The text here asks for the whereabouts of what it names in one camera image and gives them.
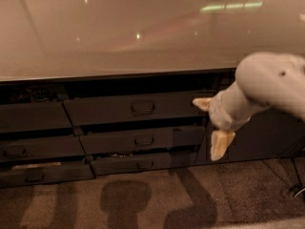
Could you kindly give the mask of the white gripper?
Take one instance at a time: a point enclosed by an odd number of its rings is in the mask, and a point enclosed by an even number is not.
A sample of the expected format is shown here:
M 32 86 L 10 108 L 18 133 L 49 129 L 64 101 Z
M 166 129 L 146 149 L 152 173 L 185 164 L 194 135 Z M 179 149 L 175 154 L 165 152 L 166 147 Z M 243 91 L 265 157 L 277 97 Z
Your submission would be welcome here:
M 212 132 L 211 138 L 211 160 L 217 161 L 221 159 L 228 147 L 235 138 L 235 132 L 241 126 L 246 124 L 250 118 L 236 119 L 226 109 L 222 102 L 224 91 L 219 92 L 213 98 L 198 97 L 192 103 L 195 107 L 204 112 L 208 112 L 210 121 L 216 129 Z

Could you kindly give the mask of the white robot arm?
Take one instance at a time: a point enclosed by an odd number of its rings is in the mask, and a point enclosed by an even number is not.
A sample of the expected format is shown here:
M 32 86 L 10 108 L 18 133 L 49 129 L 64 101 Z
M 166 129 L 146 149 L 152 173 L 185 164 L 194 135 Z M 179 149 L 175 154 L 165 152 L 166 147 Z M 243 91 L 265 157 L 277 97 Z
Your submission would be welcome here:
M 234 83 L 213 97 L 193 100 L 214 126 L 211 160 L 222 158 L 235 132 L 270 108 L 305 121 L 305 59 L 290 53 L 256 52 L 238 64 Z

